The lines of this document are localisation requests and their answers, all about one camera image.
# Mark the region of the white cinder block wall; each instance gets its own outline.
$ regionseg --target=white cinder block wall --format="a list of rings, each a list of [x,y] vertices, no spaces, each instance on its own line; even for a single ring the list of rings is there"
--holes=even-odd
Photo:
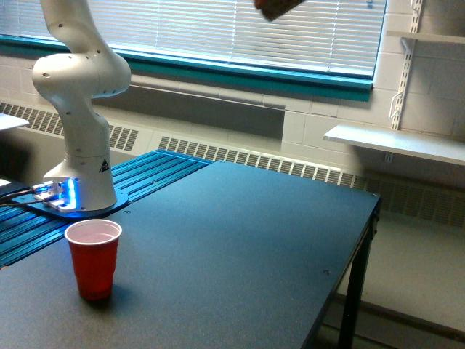
[[[409,30],[410,3],[388,0],[384,32]],[[425,0],[421,31],[465,36],[465,1]],[[221,127],[170,120],[169,116],[157,120],[154,123],[157,127],[345,169],[386,172],[465,188],[463,167],[406,156],[395,156],[394,162],[387,164],[382,152],[362,151],[322,139],[326,131],[341,121],[389,127],[389,104],[398,88],[403,59],[400,39],[383,35],[369,103],[263,95],[148,76],[134,76],[133,81],[138,86],[285,110],[282,142]],[[33,60],[0,53],[1,99],[45,103],[31,83],[32,66]],[[402,128],[465,140],[465,45],[418,43]]]

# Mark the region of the red cup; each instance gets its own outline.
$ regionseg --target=red cup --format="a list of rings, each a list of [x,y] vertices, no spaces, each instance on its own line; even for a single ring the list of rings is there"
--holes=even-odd
[[[65,231],[79,294],[86,300],[111,295],[121,226],[109,220],[83,220]]]

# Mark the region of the table leg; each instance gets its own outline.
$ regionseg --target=table leg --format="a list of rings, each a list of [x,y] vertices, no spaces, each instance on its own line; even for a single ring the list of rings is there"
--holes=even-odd
[[[347,297],[342,316],[341,331],[339,333],[338,349],[351,348],[354,340],[355,325],[357,323],[358,308],[362,298],[363,282],[370,255],[371,240],[376,229],[376,216],[371,218],[368,232],[363,238],[350,271],[349,286],[347,287]]]

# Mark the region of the white table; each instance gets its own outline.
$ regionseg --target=white table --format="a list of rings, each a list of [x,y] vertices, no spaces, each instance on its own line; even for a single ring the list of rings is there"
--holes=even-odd
[[[25,125],[29,125],[29,122],[25,119],[0,113],[0,131],[3,131],[4,129],[14,129],[15,127]]]

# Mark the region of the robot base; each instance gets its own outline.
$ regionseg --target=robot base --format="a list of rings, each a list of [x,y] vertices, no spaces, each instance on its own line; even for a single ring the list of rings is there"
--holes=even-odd
[[[13,201],[20,204],[22,202],[29,202],[34,200],[35,198],[31,194],[28,194],[24,196],[18,196]],[[128,205],[128,203],[128,194],[116,191],[116,203],[110,207],[107,207],[106,209],[98,209],[96,211],[79,211],[71,213],[60,212],[42,203],[29,204],[23,207],[32,209],[33,211],[36,211],[38,213],[47,214],[49,216],[53,216],[64,220],[88,220],[92,218],[106,217],[116,211],[119,211],[120,209],[123,209]]]

